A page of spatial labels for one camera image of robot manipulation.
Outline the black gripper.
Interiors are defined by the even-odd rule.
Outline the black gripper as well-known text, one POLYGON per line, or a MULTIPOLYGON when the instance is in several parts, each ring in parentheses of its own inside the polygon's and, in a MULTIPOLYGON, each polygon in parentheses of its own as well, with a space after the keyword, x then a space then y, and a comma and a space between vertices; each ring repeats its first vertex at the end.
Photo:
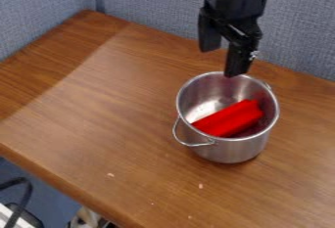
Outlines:
POLYGON ((246 74, 258 55, 262 30, 258 19, 265 14, 267 0, 203 0, 198 17, 198 40, 202 52, 222 48, 222 38, 230 42, 226 77, 246 74))

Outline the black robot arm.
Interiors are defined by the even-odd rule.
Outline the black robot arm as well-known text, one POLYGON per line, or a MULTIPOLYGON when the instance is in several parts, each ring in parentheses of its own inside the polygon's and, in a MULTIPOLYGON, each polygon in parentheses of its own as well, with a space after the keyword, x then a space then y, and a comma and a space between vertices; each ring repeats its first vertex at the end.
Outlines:
POLYGON ((202 52, 222 48, 230 42, 225 76, 246 74, 258 55, 263 32, 258 19, 267 0, 205 0, 198 17, 198 41, 202 52))

